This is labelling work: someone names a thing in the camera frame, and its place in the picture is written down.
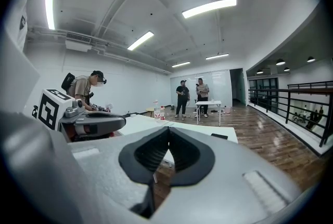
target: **fluorescent light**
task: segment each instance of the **fluorescent light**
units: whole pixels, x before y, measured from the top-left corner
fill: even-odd
[[[151,38],[154,34],[150,31],[148,31],[145,35],[140,37],[137,41],[135,41],[131,46],[129,46],[128,50],[133,50],[134,48],[138,47],[141,45],[144,41],[148,40]]]
[[[229,56],[229,54],[222,54],[222,55],[218,55],[218,56],[213,56],[213,57],[208,57],[206,58],[207,60],[210,60],[210,59],[216,59],[216,58],[220,58],[220,57],[226,57],[226,56]]]
[[[53,0],[45,0],[45,10],[48,28],[55,30],[53,19]]]
[[[276,61],[276,65],[283,65],[283,64],[285,64],[286,62],[283,60],[283,59],[278,59],[277,61]]]
[[[176,65],[172,66],[172,68],[175,68],[175,67],[178,67],[178,66],[182,66],[182,65],[186,65],[186,64],[190,64],[190,62],[187,61],[187,62],[184,62],[184,63],[176,64]]]
[[[201,5],[199,7],[193,8],[191,10],[187,10],[182,12],[183,16],[185,19],[192,17],[197,14],[201,14],[203,12],[209,11],[209,10],[215,10],[215,9],[220,9],[224,7],[229,7],[229,6],[235,6],[237,3],[237,0],[220,0],[217,2],[211,2],[208,4]]]
[[[308,58],[308,62],[312,62],[312,61],[315,61],[316,59],[314,58],[314,57],[311,57],[311,56],[309,56],[309,58]]]

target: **plastic bottle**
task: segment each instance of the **plastic bottle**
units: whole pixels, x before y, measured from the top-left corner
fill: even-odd
[[[154,118],[155,121],[158,122],[158,120],[160,119],[160,113],[161,113],[161,108],[158,106],[158,100],[156,99],[154,102],[155,106],[154,106]]]
[[[161,109],[160,109],[160,120],[161,120],[161,121],[165,121],[164,108],[165,108],[165,107],[161,106]]]

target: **ventilation duct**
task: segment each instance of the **ventilation duct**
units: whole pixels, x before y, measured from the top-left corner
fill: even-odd
[[[90,45],[91,40],[91,37],[68,32],[65,44],[67,49],[87,52],[92,48]]]

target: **mobile phone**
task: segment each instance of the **mobile phone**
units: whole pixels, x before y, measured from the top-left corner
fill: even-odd
[[[226,139],[228,140],[228,137],[226,135],[218,135],[218,134],[211,134],[211,136],[219,137],[221,139]]]

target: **man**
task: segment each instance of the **man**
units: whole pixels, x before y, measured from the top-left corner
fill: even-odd
[[[67,95],[75,99],[81,99],[86,110],[96,110],[91,103],[87,104],[87,99],[91,86],[103,86],[104,80],[104,75],[101,71],[93,71],[90,76],[79,76],[71,83],[67,90]]]
[[[198,78],[198,84],[199,85],[197,85],[197,88],[196,88],[196,92],[198,95],[198,102],[199,101],[208,101],[208,93],[209,93],[208,85],[203,83],[202,78]],[[207,110],[208,110],[208,105],[203,105],[203,116],[205,118],[208,118]]]
[[[181,80],[181,85],[177,87],[176,93],[178,94],[178,104],[177,104],[175,118],[179,117],[179,111],[181,110],[181,107],[182,107],[182,117],[185,118],[186,103],[189,101],[189,90],[185,86],[184,80]]]

